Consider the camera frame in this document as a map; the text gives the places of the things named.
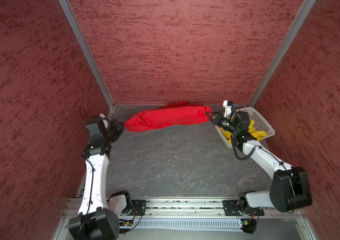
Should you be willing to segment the white plastic laundry basket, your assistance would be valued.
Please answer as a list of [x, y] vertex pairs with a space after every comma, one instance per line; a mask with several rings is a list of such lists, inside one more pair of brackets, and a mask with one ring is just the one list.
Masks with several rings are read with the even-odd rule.
[[[273, 129], [273, 127], [269, 124], [269, 122], [256, 109], [254, 109], [252, 107], [246, 107], [246, 108], [237, 109], [236, 112], [246, 112], [246, 113], [248, 113], [250, 119], [254, 120], [254, 122], [255, 122], [253, 127], [257, 131], [264, 131], [264, 132], [267, 133], [267, 136], [265, 136], [264, 139], [270, 138], [270, 137], [275, 135], [276, 132]], [[215, 130], [218, 133], [221, 140], [223, 141], [225, 147], [227, 149], [231, 149], [232, 145], [225, 138], [224, 134], [222, 133], [222, 130], [217, 126], [215, 126]]]

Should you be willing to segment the red shorts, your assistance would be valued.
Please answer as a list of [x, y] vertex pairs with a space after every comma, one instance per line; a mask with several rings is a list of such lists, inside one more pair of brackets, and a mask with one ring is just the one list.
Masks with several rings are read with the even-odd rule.
[[137, 113], [125, 122], [125, 128], [130, 132], [145, 132], [175, 125], [197, 125], [208, 122], [206, 113], [211, 111], [208, 106], [182, 101]]

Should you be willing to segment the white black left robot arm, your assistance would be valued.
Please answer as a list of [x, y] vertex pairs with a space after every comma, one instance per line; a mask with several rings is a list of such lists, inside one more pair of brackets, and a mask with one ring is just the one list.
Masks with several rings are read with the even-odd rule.
[[76, 240], [116, 240], [120, 234], [120, 215], [133, 210], [127, 191], [117, 192], [109, 198], [106, 195], [112, 143], [121, 136], [124, 125], [100, 114], [90, 119], [86, 128], [89, 143], [82, 153], [86, 181], [78, 216], [69, 220], [68, 230]]

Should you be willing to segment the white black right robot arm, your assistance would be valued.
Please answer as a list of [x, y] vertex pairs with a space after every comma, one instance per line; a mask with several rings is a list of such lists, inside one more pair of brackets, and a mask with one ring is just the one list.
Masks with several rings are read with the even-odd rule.
[[229, 117], [218, 112], [207, 112], [207, 117], [217, 127], [231, 134], [230, 139], [237, 160], [252, 159], [271, 178], [268, 191], [242, 194], [236, 209], [247, 216], [259, 208], [272, 208], [281, 213], [312, 205], [312, 194], [307, 172], [279, 159], [249, 132], [250, 117], [246, 112], [234, 112]]

